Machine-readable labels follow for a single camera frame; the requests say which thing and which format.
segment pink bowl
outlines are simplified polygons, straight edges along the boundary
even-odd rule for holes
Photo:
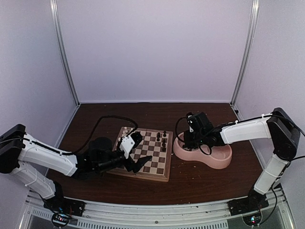
[[[183,140],[183,133],[179,134],[179,137]],[[229,145],[212,147],[211,155],[203,154],[200,149],[185,150],[182,148],[183,145],[184,143],[176,138],[173,143],[173,152],[184,161],[200,161],[215,169],[226,168],[231,163],[232,149]],[[210,153],[209,147],[206,145],[202,145],[201,149],[204,152]]]

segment white robotic arm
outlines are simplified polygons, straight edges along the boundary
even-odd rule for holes
[[[89,142],[88,149],[79,155],[63,151],[38,141],[25,132],[25,126],[18,124],[0,136],[0,173],[10,174],[25,186],[36,191],[44,199],[48,208],[69,213],[71,206],[77,204],[74,215],[81,215],[83,202],[63,197],[60,184],[47,179],[30,163],[51,168],[66,176],[86,179],[107,170],[125,166],[128,171],[138,172],[152,156],[140,158],[135,163],[129,156],[133,148],[142,141],[139,132],[130,133],[121,139],[116,150],[112,142],[100,137]]]
[[[249,120],[235,121],[213,127],[204,113],[187,114],[190,130],[184,132],[184,147],[198,148],[208,145],[213,153],[213,146],[224,146],[234,142],[258,138],[270,138],[274,152],[263,172],[249,191],[248,197],[231,200],[228,204],[232,215],[258,210],[266,206],[265,194],[279,179],[295,157],[300,138],[300,131],[282,108],[276,108],[270,114]]]

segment brown wooden tabletop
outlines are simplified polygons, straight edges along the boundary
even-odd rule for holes
[[[174,131],[178,118],[188,112],[203,111],[214,125],[234,121],[229,104],[139,103],[82,104],[60,146],[73,151],[87,139],[102,115],[121,115],[135,120],[139,128]],[[116,140],[126,121],[107,119],[100,123],[92,139],[100,136]],[[179,133],[188,128],[181,122]],[[65,196],[115,204],[166,205],[202,203],[246,196],[262,172],[249,141],[231,145],[230,165],[221,170],[200,162],[188,162],[172,156],[169,182],[157,182],[105,173],[89,180],[75,180],[50,170],[48,178],[58,181]]]

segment black cable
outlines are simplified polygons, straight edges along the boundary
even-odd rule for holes
[[[66,156],[74,155],[74,154],[80,152],[82,149],[84,149],[84,148],[86,147],[86,145],[89,143],[89,141],[91,140],[91,138],[92,138],[92,136],[93,136],[93,134],[94,134],[94,131],[95,131],[95,129],[97,128],[97,126],[99,125],[100,121],[101,121],[102,119],[105,119],[105,118],[122,119],[122,120],[126,120],[126,121],[128,121],[128,122],[133,123],[133,124],[134,124],[134,129],[133,129],[131,132],[129,132],[127,136],[129,136],[129,135],[130,135],[131,133],[133,133],[136,129],[138,129],[138,124],[137,124],[134,120],[132,120],[132,119],[130,119],[130,118],[126,118],[126,117],[122,117],[122,116],[117,116],[117,115],[106,115],[106,116],[102,116],[102,117],[100,117],[100,118],[96,121],[96,123],[95,123],[95,125],[94,125],[94,127],[93,127],[93,129],[92,129],[92,131],[91,131],[91,133],[90,133],[90,135],[89,135],[89,137],[88,137],[88,139],[85,141],[85,143],[84,143],[81,147],[79,147],[79,148],[78,148],[77,150],[75,150],[74,152],[71,152],[71,153],[62,153],[62,155],[66,155]]]
[[[181,118],[179,118],[178,120],[177,120],[177,122],[176,122],[176,125],[175,125],[175,135],[176,135],[176,138],[179,140],[179,141],[181,141],[181,142],[185,142],[185,141],[183,141],[180,137],[179,137],[179,135],[178,135],[178,124],[180,123],[180,121],[181,120],[183,120],[183,119],[186,119],[186,117],[181,117]]]
[[[272,209],[272,211],[270,212],[269,216],[263,221],[263,222],[260,222],[258,225],[262,225],[263,223],[265,223],[270,217],[271,215],[274,213],[275,209],[276,209],[276,205],[277,205],[277,196],[276,196],[276,193],[273,189],[273,184],[271,185],[271,190],[275,196],[275,205],[274,205],[274,208]]]
[[[294,160],[297,160],[297,159],[301,159],[301,158],[305,158],[305,156],[298,156],[298,157],[295,157],[295,158],[292,159],[291,161],[294,161]]]
[[[12,138],[12,139],[8,139],[8,140],[4,140],[4,141],[0,142],[0,144],[6,143],[6,142],[11,142],[11,141],[14,141],[14,140],[27,140],[27,141],[30,141],[29,139],[24,138],[24,137],[17,137],[17,138]]]
[[[198,144],[198,148],[200,149],[200,151],[203,153],[203,154],[205,154],[205,155],[211,155],[212,154],[212,149],[210,148],[210,154],[207,154],[206,152],[204,152],[204,150],[203,149],[201,149],[201,146]]]

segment chessboard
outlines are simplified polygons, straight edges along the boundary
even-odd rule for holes
[[[122,127],[114,144],[116,149],[118,141],[126,136],[132,128]],[[131,158],[137,162],[140,157],[152,156],[152,159],[141,168],[138,173],[128,172],[124,167],[114,168],[107,173],[134,177],[139,179],[168,182],[171,170],[173,133],[170,131],[140,129],[143,140],[131,151]]]

